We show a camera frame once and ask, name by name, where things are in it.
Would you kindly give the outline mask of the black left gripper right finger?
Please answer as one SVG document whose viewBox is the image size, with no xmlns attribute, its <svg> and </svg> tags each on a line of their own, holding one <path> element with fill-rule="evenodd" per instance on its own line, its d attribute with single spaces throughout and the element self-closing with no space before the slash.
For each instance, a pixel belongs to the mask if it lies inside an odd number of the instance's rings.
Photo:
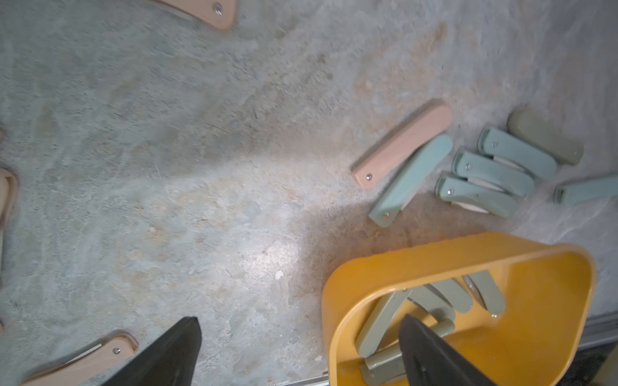
<svg viewBox="0 0 618 386">
<path fill-rule="evenodd" d="M 410 315 L 402 320 L 398 339 L 410 385 L 495 386 L 428 326 Z"/>
</svg>

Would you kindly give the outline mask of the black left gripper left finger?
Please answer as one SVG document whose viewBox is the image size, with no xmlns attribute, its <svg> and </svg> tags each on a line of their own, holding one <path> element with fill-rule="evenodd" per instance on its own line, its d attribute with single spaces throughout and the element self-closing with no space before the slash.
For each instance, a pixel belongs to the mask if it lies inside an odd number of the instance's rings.
<svg viewBox="0 0 618 386">
<path fill-rule="evenodd" d="M 201 343 L 198 318 L 184 317 L 105 384 L 190 385 Z"/>
</svg>

